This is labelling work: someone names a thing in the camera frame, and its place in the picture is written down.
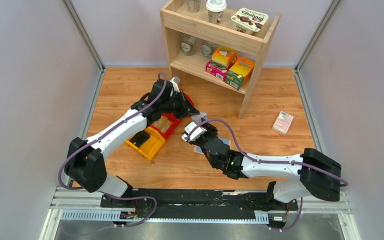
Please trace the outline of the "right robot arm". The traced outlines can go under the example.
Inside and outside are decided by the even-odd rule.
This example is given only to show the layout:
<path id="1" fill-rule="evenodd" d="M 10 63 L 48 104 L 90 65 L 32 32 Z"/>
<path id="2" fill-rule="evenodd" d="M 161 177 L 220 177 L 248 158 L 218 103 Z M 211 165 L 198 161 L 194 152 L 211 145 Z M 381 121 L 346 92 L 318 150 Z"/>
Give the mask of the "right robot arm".
<path id="1" fill-rule="evenodd" d="M 285 178 L 269 183 L 267 197 L 270 201 L 288 203 L 307 196 L 328 202 L 340 200 L 342 166 L 314 148 L 286 156 L 242 154 L 224 143 L 213 127 L 194 129 L 187 126 L 182 138 L 199 147 L 211 167 L 231 179 Z"/>

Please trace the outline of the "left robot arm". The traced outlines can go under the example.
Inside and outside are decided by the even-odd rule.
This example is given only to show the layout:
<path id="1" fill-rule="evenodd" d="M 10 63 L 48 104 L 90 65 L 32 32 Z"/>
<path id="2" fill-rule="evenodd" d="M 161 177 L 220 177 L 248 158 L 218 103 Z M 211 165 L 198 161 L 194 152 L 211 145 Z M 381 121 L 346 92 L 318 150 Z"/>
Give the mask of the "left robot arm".
<path id="1" fill-rule="evenodd" d="M 74 138 L 58 176 L 66 174 L 89 193 L 101 192 L 122 197 L 130 187 L 127 182 L 107 172 L 107 158 L 123 143 L 158 121 L 163 114 L 177 119 L 199 115 L 187 95 L 179 89 L 178 80 L 158 79 L 118 120 L 103 131 L 81 139 Z"/>

